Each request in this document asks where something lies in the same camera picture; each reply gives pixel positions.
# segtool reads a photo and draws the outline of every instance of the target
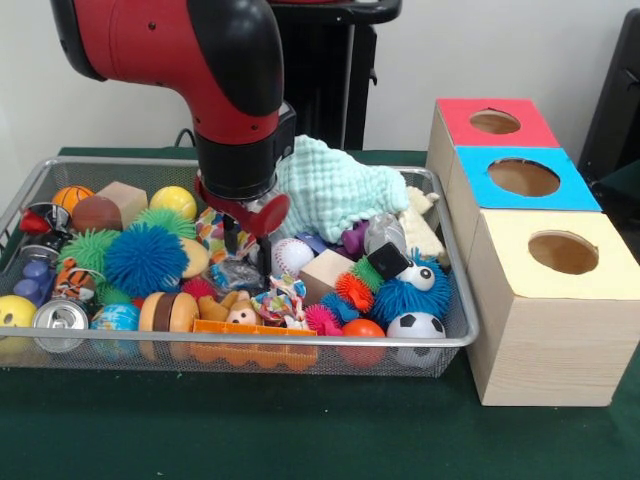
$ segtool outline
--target orange egg carton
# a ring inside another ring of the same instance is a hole
[[[197,319],[194,333],[226,333],[248,335],[286,335],[315,337],[316,332],[293,330],[279,327],[240,325],[237,323],[214,322]],[[219,358],[229,365],[242,367],[254,362],[261,368],[275,368],[285,365],[289,369],[302,372],[318,361],[318,348],[313,345],[262,345],[254,343],[191,343],[191,355],[201,363],[215,362]]]

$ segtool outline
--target metal wire basket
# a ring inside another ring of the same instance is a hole
[[[441,196],[427,221],[438,230],[451,260],[448,279],[453,301],[442,319],[446,339],[6,328],[2,332],[6,336],[0,340],[0,366],[438,377],[459,348],[477,337],[476,309],[437,177],[421,168],[399,170],[407,185]],[[16,227],[30,204],[50,201],[59,189],[69,185],[98,191],[113,180],[149,194],[167,185],[180,185],[193,192],[196,171],[197,162],[187,160],[57,157],[41,163],[0,219],[0,295],[11,293],[26,263],[18,254],[25,238]],[[42,339],[76,339],[79,346],[68,353],[52,354],[40,347]]]

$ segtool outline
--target wooden block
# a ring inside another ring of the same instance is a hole
[[[333,292],[340,274],[348,272],[353,265],[353,261],[333,250],[325,250],[314,258],[300,271],[300,280],[307,287],[304,304],[319,303],[327,293]]]
[[[147,192],[120,182],[110,183],[97,195],[110,199],[118,206],[123,228],[131,225],[138,214],[149,207]]]
[[[481,208],[601,210],[561,148],[457,147],[447,200],[465,266]]]
[[[531,100],[442,98],[436,101],[426,167],[449,190],[455,147],[558,147]]]
[[[468,273],[483,405],[611,403],[640,340],[640,267],[606,215],[482,210]]]

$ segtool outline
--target tiger figurine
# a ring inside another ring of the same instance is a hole
[[[79,268],[74,258],[67,258],[56,277],[52,296],[87,303],[93,298],[95,290],[96,283],[91,276],[91,271]]]

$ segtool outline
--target mint green cloth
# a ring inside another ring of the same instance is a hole
[[[409,208],[406,183],[389,167],[368,167],[342,150],[302,135],[276,168],[278,189],[291,198],[280,232],[318,233],[331,243],[358,220]]]

